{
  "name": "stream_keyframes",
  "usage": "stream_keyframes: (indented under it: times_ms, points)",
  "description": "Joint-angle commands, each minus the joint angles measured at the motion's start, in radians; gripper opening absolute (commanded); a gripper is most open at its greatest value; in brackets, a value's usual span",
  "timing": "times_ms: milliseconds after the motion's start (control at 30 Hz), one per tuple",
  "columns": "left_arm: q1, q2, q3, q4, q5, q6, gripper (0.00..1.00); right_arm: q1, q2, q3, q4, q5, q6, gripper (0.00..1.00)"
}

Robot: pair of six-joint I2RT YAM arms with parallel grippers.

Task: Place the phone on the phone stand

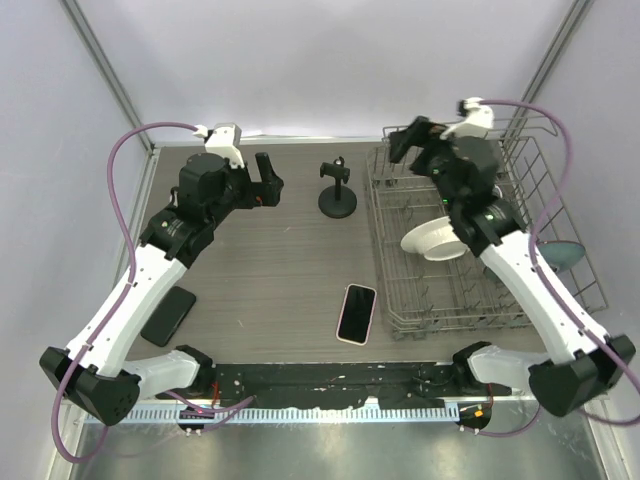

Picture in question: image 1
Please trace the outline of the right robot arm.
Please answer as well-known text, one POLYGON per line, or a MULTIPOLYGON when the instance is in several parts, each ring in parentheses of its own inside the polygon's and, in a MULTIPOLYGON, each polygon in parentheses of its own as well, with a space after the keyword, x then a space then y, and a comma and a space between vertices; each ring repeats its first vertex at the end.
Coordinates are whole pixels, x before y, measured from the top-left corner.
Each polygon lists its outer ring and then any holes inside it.
POLYGON ((582 308, 515 206, 495 195, 501 162, 492 143, 447 130, 419 116, 389 134, 388 158, 397 164, 419 149, 410 171, 433 182, 456 236, 501 280, 546 348, 532 354, 473 344, 454 357, 453 386, 465 395, 489 383, 528 391, 548 413, 564 417, 631 376, 635 346, 626 335, 611 336, 582 308))

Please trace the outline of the black round-base phone stand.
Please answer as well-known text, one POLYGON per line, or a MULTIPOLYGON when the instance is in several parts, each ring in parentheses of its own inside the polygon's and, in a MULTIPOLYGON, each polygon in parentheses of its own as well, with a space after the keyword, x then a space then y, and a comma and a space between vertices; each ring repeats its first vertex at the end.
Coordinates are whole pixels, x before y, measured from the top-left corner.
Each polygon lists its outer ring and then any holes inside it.
POLYGON ((357 197, 346 186, 350 169, 346 167, 345 159, 339 156, 332 163, 323 162, 319 174, 321 178, 334 179, 334 186, 325 188, 318 197, 320 211, 332 219, 343 219, 353 214, 357 208, 357 197))

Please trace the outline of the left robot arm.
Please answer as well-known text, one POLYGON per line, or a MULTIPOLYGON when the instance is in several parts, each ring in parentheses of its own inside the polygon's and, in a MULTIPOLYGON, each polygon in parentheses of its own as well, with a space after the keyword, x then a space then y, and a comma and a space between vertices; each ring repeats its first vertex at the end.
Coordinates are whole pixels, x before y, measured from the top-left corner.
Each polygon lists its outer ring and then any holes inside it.
POLYGON ((187 159, 169 204, 151 217, 140 236, 134 267, 80 334, 41 356, 42 370, 54 386, 63 387, 64 398, 113 426, 142 399, 175 389, 200 399, 211 391, 215 364, 193 347, 181 345, 138 361, 127 355, 149 317, 176 292, 177 282, 231 212, 279 204, 283 180, 267 153, 257 153, 255 160, 258 182, 247 168, 234 169, 218 154, 187 159))

